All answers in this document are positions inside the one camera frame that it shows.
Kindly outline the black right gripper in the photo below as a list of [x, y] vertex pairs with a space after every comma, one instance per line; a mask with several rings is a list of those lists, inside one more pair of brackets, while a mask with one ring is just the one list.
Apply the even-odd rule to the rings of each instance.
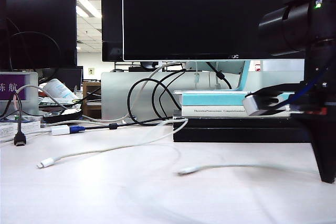
[[335, 181], [335, 81], [321, 81], [290, 103], [292, 114], [310, 134], [320, 178]]

